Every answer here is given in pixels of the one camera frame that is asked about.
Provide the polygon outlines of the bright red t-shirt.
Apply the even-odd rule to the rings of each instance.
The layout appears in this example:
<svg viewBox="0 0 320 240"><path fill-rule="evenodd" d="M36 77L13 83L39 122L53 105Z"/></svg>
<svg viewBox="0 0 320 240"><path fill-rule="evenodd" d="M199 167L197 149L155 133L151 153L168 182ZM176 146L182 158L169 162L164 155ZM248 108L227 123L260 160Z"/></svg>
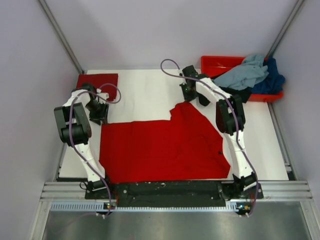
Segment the bright red t-shirt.
<svg viewBox="0 0 320 240"><path fill-rule="evenodd" d="M223 139L191 103L169 120L110 123L101 129L100 163L113 184L224 179Z"/></svg>

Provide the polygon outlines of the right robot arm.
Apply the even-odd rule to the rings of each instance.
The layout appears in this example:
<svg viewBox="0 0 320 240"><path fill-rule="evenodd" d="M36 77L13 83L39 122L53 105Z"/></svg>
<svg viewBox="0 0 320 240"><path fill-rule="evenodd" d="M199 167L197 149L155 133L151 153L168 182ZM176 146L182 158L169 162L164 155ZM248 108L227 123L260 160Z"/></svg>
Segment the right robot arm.
<svg viewBox="0 0 320 240"><path fill-rule="evenodd" d="M180 70L179 76L185 79L180 86L186 101L197 98L203 106L215 104L215 124L227 141L232 159L233 192L237 197L245 198L257 185L257 176L245 150L246 118L241 97L227 93L192 65Z"/></svg>

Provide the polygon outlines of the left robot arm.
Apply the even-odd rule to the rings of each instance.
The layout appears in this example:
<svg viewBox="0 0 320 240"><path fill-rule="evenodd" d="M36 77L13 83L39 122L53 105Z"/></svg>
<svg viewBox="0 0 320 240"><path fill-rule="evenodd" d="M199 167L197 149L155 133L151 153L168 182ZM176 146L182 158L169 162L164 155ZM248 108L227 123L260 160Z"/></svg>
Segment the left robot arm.
<svg viewBox="0 0 320 240"><path fill-rule="evenodd" d="M107 182L104 167L91 150L92 126L108 123L109 104L104 101L105 93L90 83L71 92L68 101L54 109L54 117L60 140L78 155L87 173L86 190L97 192L102 198L109 198L114 191Z"/></svg>

